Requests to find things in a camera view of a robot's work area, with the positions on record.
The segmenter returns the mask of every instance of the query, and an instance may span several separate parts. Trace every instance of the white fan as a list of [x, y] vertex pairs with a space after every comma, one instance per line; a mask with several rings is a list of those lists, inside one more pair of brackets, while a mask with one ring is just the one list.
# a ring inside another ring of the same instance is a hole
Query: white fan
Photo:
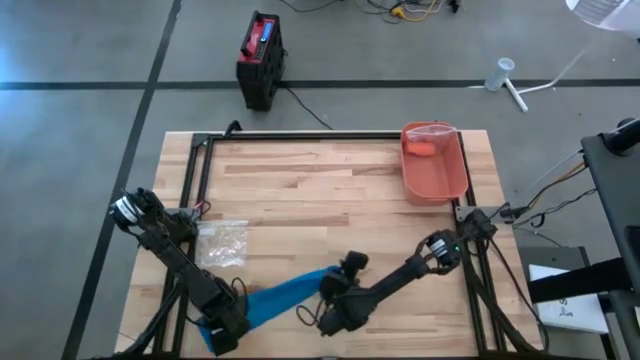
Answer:
[[567, 6], [590, 25], [640, 37], [638, 0], [566, 0]]
[[[632, 36], [640, 43], [640, 0], [566, 0], [569, 9], [580, 19], [589, 25], [604, 30], [619, 31]], [[589, 47], [587, 44], [571, 62], [551, 82], [529, 89], [516, 90], [509, 79], [506, 80], [507, 88], [516, 100], [522, 111], [529, 108], [521, 95], [547, 89], [554, 86], [569, 71], [573, 65], [584, 55]]]

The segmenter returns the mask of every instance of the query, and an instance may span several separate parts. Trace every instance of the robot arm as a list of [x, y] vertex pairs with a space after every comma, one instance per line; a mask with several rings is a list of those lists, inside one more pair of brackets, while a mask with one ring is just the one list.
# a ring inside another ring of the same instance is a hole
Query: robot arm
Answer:
[[[198, 268], [180, 250], [181, 243], [197, 237], [195, 221], [184, 212], [170, 215], [153, 192], [142, 188], [135, 193], [125, 193], [112, 204], [109, 214], [122, 231], [135, 236], [143, 248], [153, 252], [175, 274], [175, 286], [186, 289], [189, 299], [203, 315], [202, 325], [211, 329], [215, 354], [234, 350], [238, 339], [250, 328], [246, 294], [240, 296], [223, 279]], [[139, 228], [142, 233], [134, 233], [132, 228]], [[128, 352], [144, 350], [150, 340], [148, 334], [149, 331], [145, 331], [148, 340], [136, 342]]]
[[[367, 323], [378, 303], [413, 280], [427, 274], [446, 275], [458, 267], [462, 242], [486, 239], [496, 231], [491, 220], [476, 209], [467, 216], [458, 233], [443, 230], [427, 236], [402, 266], [369, 288], [360, 287], [356, 279], [358, 270], [367, 265], [367, 255], [349, 252], [340, 271], [325, 275], [320, 283], [320, 294], [327, 309], [318, 319], [318, 329], [323, 336], [332, 336], [342, 329], [354, 331], [360, 328]], [[429, 252], [423, 255], [425, 246]], [[428, 265], [431, 260], [435, 260], [436, 266]]]

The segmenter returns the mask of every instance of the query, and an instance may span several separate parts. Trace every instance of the concrete floor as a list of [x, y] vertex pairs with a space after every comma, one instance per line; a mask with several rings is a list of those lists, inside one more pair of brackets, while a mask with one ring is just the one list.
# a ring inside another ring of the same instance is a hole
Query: concrete floor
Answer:
[[[322, 1], [291, 0], [299, 7]], [[171, 0], [0, 0], [2, 82], [145, 81]], [[516, 79], [549, 79], [594, 37], [573, 79], [640, 78], [640, 46], [601, 33], [556, 0], [467, 1], [419, 24], [389, 25], [352, 0], [299, 14], [275, 0], [184, 0], [161, 81], [233, 80], [254, 9], [281, 16], [288, 80], [481, 80], [502, 56]], [[300, 89], [307, 106], [336, 129], [398, 129], [417, 120], [487, 129], [510, 199], [579, 148], [582, 136], [637, 116], [640, 88], [557, 88], [527, 95], [523, 114], [501, 92], [474, 89]], [[0, 91], [0, 340], [3, 358], [59, 358], [95, 248], [142, 91]], [[127, 186], [150, 187], [165, 131], [319, 129], [286, 92], [266, 114], [237, 90], [155, 91]], [[582, 176], [542, 206], [592, 186]], [[585, 246], [592, 262], [618, 256], [597, 197], [549, 217], [548, 234]], [[519, 245], [548, 246], [518, 233]], [[80, 357], [113, 349], [135, 258], [114, 234]], [[584, 344], [554, 351], [584, 355]]]

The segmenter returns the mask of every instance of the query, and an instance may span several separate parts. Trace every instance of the blue towel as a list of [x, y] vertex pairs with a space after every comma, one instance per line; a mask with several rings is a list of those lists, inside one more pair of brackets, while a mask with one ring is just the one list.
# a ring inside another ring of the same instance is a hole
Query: blue towel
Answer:
[[[247, 314], [247, 318], [251, 324], [249, 331], [305, 301], [318, 291], [320, 280], [322, 280], [322, 277], [327, 271], [338, 270], [339, 268], [337, 266], [330, 266], [326, 269], [316, 270], [298, 276], [270, 289], [260, 290], [250, 294], [249, 313]], [[198, 328], [204, 341], [207, 343], [209, 351], [213, 353], [213, 347], [209, 337], [211, 330], [202, 326], [198, 326]]]

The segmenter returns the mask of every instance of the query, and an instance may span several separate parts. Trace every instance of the plastic bag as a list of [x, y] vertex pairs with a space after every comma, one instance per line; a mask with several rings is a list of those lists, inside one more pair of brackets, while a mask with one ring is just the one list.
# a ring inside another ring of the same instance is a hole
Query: plastic bag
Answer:
[[247, 255], [248, 221], [203, 221], [198, 223], [196, 264], [242, 266]]
[[432, 124], [411, 129], [406, 134], [409, 141], [431, 143], [435, 146], [435, 151], [440, 152], [447, 146], [451, 136], [456, 135], [457, 131], [453, 126]]

